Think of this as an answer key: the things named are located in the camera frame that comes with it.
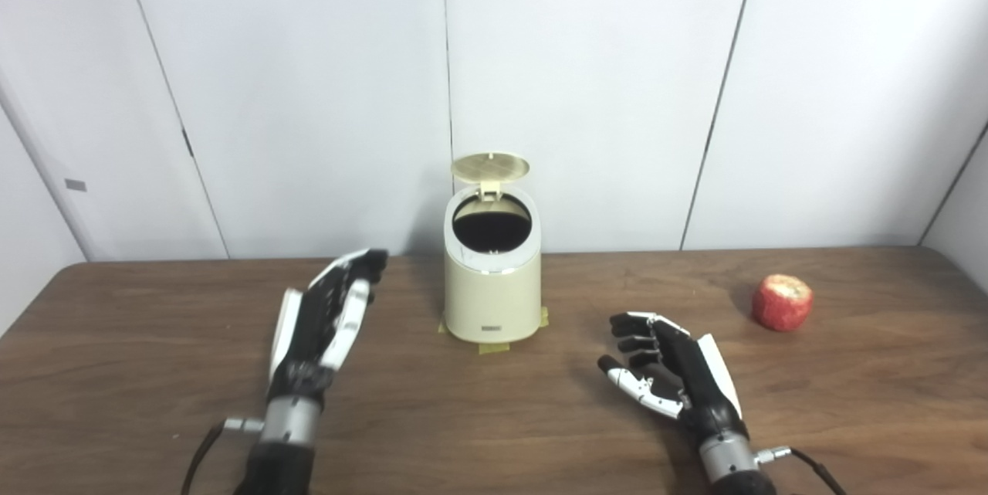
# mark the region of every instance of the cream trash can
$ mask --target cream trash can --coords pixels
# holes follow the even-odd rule
[[[514,154],[459,158],[452,174],[472,183],[445,206],[445,327],[470,343],[512,343],[539,330],[543,307],[541,223],[532,199],[507,182],[525,176]]]

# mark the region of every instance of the robotic finger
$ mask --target robotic finger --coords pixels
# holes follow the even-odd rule
[[[610,355],[603,355],[597,361],[597,366],[606,373],[607,378],[617,385],[620,390],[628,393],[629,396],[638,400],[638,404],[673,420],[678,418],[682,410],[682,403],[676,400],[657,396],[652,392],[654,380],[651,378],[639,378],[631,369],[625,368],[617,359]]]
[[[286,291],[272,343],[264,420],[228,419],[211,429],[188,467],[183,495],[223,429],[260,434],[234,495],[307,495],[324,391],[360,333],[374,301],[371,288],[381,281],[386,263],[383,249],[348,253],[326,266],[306,290]]]
[[[638,404],[682,425],[703,463],[713,493],[776,495],[772,480],[761,466],[795,454],[809,463],[834,493],[844,495],[822,464],[796,449],[778,446],[752,452],[734,382],[713,336],[703,334],[695,341],[676,323],[646,312],[611,317],[611,333],[624,338],[617,344],[621,353],[635,353],[628,357],[631,369],[610,355],[601,357],[597,365]],[[636,373],[653,364],[662,364],[682,380],[682,390],[677,393],[680,400],[660,396],[655,379]]]

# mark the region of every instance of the red apple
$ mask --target red apple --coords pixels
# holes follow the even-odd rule
[[[774,331],[792,331],[806,321],[813,291],[794,276],[767,276],[752,297],[755,321]]]

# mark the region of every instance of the trash can opening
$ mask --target trash can opening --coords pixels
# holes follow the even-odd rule
[[[514,196],[496,202],[472,196],[452,213],[452,234],[474,252],[511,252],[532,234],[532,215]]]

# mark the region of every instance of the wooden table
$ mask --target wooden table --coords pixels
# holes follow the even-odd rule
[[[205,430],[262,413],[282,292],[325,260],[86,263],[0,340],[0,492],[175,494]],[[988,493],[988,298],[928,249],[547,256],[550,326],[511,351],[437,333],[440,259],[394,258],[328,392],[313,494],[699,494],[698,460],[597,370],[607,316],[714,333],[756,448],[793,445],[850,493]],[[810,320],[772,333],[751,285],[793,273]],[[195,494],[229,494],[226,434]],[[795,459],[780,494],[824,494]]]

